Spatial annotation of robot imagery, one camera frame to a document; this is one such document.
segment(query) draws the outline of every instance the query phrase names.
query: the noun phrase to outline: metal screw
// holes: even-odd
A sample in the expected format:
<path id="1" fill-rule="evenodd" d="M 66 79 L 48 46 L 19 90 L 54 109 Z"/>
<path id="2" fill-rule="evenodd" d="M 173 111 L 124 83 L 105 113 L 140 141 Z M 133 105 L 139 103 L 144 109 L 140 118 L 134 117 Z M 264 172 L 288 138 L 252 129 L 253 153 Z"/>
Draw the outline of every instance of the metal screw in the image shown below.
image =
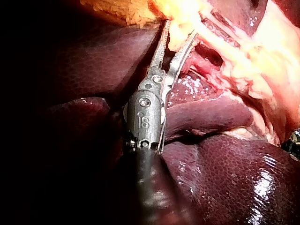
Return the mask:
<path id="1" fill-rule="evenodd" d="M 159 75 L 154 75 L 152 80 L 155 82 L 155 83 L 161 83 L 163 81 L 163 78 Z"/>
<path id="2" fill-rule="evenodd" d="M 140 103 L 140 106 L 142 106 L 142 107 L 149 107 L 151 105 L 150 100 L 147 99 L 146 97 L 141 98 L 139 103 Z"/>
<path id="3" fill-rule="evenodd" d="M 142 142 L 143 147 L 148 147 L 148 145 L 149 145 L 148 142 Z"/>

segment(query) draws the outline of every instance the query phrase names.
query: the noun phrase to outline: metal grasper jaw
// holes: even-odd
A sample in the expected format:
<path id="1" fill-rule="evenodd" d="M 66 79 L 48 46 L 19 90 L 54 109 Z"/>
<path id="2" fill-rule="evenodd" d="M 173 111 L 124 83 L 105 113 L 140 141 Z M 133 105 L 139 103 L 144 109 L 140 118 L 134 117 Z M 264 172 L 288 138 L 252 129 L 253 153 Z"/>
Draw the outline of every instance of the metal grasper jaw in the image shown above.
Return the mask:
<path id="1" fill-rule="evenodd" d="M 184 46 L 175 54 L 170 63 L 170 69 L 166 73 L 162 70 L 166 43 L 169 34 L 170 21 L 166 21 L 154 56 L 150 63 L 144 80 L 140 83 L 137 91 L 131 96 L 124 110 L 124 118 L 127 129 L 134 137 L 127 140 L 134 146 L 132 151 L 147 145 L 149 149 L 160 154 L 165 142 L 166 124 L 166 98 L 178 79 L 182 66 L 192 48 L 196 45 L 197 33 L 193 31 L 187 38 Z"/>

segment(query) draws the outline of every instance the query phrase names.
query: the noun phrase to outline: engraved is logo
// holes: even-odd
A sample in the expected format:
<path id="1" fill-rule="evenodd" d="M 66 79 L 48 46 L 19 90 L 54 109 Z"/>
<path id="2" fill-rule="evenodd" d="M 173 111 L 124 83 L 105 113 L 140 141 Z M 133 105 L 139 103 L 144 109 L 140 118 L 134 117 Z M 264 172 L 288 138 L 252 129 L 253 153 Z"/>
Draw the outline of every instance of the engraved is logo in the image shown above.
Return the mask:
<path id="1" fill-rule="evenodd" d="M 138 117 L 138 126 L 139 128 L 149 128 L 149 118 L 147 116 L 144 116 L 144 113 L 138 112 L 137 113 Z"/>

